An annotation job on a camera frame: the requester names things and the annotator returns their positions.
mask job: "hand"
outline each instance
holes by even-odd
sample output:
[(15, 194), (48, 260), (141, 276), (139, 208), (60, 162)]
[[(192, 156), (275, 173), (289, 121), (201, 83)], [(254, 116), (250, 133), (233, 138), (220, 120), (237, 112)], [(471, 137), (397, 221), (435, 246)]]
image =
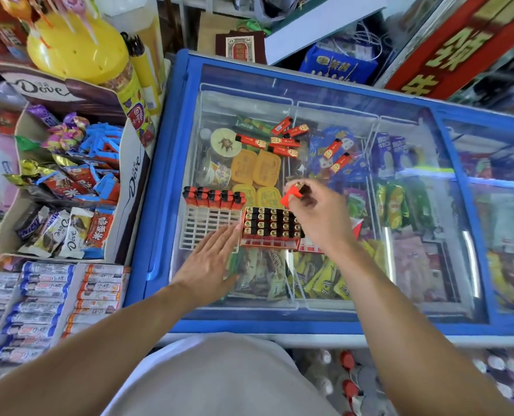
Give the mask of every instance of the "hand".
[(357, 245), (344, 196), (311, 179), (291, 181), (286, 190), (296, 182), (303, 182), (311, 189), (301, 199), (294, 195), (288, 199), (290, 211), (301, 223), (305, 236), (330, 258), (344, 246)]
[(226, 263), (240, 238), (240, 226), (222, 226), (208, 233), (172, 279), (185, 289), (193, 308), (203, 307), (230, 292), (239, 276), (224, 279)]

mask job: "glass freezer lid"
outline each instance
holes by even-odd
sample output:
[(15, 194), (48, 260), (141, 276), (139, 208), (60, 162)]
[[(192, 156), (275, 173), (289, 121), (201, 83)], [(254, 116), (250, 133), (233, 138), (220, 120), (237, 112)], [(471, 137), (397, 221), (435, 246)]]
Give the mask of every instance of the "glass freezer lid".
[(473, 194), (498, 312), (514, 313), (514, 130), (444, 122)]
[[(485, 322), (467, 214), (431, 111), (312, 82), (203, 65), (191, 132), (177, 135), (189, 137), (182, 186), (241, 191), (248, 204), (281, 207), (286, 182), (319, 178), (346, 196), (351, 216), (363, 219), (360, 243), (419, 309), (439, 322)], [(297, 138), (296, 159), (235, 140), (241, 133), (267, 144), (287, 116), (291, 127), (310, 128)], [(342, 149), (326, 160), (336, 139)], [(355, 160), (332, 175), (345, 151)], [(207, 231), (239, 218), (180, 198), (169, 281)], [(317, 249), (308, 238), (302, 245)], [(234, 291), (188, 319), (357, 321), (351, 293), (322, 254), (240, 246), (228, 270), (240, 275)]]

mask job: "white shirt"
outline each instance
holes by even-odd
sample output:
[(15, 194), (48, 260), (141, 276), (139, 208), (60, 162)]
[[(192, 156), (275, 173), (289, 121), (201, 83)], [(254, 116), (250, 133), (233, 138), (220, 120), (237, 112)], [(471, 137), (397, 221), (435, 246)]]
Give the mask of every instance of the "white shirt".
[(147, 356), (104, 416), (337, 416), (276, 343), (194, 335)]

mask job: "left hand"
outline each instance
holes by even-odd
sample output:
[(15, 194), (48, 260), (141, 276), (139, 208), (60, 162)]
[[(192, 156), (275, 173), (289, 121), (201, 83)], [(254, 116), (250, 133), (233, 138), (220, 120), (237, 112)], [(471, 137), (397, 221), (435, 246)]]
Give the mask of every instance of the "left hand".
[(233, 289), (239, 276), (223, 278), (240, 233), (239, 225), (230, 225), (207, 234), (172, 279), (170, 286), (183, 287), (194, 308), (219, 300)]

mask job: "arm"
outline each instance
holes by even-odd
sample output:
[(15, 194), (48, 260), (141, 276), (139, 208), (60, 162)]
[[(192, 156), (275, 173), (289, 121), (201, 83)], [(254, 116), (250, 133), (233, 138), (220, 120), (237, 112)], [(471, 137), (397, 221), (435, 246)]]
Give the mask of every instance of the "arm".
[(182, 316), (231, 290), (222, 279), (238, 228), (210, 233), (169, 286), (121, 309), (0, 380), (0, 416), (100, 415), (130, 373)]
[(290, 209), (342, 273), (385, 390), (403, 415), (514, 415), (514, 407), (418, 311), (353, 237), (343, 196), (315, 180)]

